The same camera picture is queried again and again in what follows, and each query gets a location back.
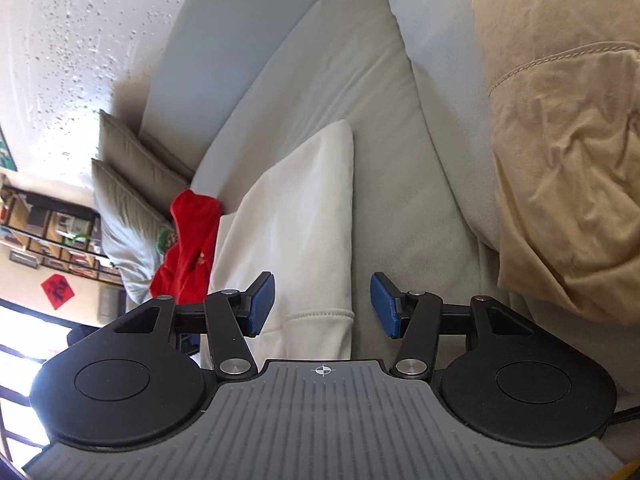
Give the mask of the white t-shirt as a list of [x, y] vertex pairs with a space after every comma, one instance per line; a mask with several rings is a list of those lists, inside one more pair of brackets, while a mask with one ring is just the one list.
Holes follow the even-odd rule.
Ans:
[[247, 289], [264, 271], [276, 294], [247, 343], [268, 359], [347, 360], [352, 354], [354, 135], [340, 120], [267, 170], [222, 217], [209, 289]]

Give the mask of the red garment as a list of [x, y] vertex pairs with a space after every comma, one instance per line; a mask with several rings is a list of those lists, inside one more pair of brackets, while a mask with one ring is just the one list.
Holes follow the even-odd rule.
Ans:
[[174, 239], [150, 286], [153, 298], [173, 296], [176, 304], [199, 304], [206, 296], [222, 217], [216, 198], [181, 192], [171, 203]]

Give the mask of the olive throw pillow front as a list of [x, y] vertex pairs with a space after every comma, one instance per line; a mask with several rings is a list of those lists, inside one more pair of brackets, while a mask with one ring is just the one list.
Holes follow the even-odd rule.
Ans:
[[128, 297], [143, 304], [163, 257], [156, 248], [167, 220], [106, 162], [91, 161], [102, 249], [122, 276]]

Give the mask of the olive throw pillow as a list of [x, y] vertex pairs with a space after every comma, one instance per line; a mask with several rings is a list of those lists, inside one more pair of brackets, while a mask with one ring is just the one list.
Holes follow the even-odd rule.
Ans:
[[99, 111], [98, 159], [111, 166], [151, 206], [165, 217], [170, 205], [189, 187], [188, 181], [166, 166], [118, 118]]
[[167, 220], [106, 162], [91, 161], [102, 249], [122, 276], [128, 297], [143, 304], [163, 257], [156, 248]]

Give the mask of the dark wooden bookshelf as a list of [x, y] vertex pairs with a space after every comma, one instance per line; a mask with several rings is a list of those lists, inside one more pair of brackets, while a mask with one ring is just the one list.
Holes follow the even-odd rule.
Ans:
[[101, 217], [91, 208], [3, 185], [1, 244], [36, 268], [124, 286], [102, 249]]

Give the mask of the olive throw pillow rear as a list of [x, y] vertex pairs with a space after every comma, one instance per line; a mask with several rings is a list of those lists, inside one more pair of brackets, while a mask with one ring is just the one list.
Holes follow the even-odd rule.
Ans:
[[99, 111], [98, 159], [111, 166], [151, 206], [165, 217], [170, 205], [189, 187], [188, 181], [166, 166], [118, 118]]

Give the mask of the grey-green sofa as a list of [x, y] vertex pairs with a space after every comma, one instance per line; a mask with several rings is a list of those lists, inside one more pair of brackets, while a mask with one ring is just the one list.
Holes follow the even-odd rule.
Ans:
[[488, 103], [468, 0], [186, 0], [141, 135], [224, 205], [208, 290], [262, 271], [269, 359], [381, 359], [378, 271], [498, 294]]

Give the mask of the tan beige blanket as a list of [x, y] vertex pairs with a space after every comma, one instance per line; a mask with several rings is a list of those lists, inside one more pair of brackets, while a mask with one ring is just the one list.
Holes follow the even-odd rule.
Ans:
[[471, 0], [486, 63], [499, 284], [639, 319], [639, 0]]

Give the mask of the red paper wall decoration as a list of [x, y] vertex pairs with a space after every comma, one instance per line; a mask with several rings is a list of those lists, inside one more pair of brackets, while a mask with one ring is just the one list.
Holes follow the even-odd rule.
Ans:
[[52, 274], [41, 283], [41, 288], [54, 310], [58, 310], [63, 304], [75, 297], [70, 283], [62, 274]]

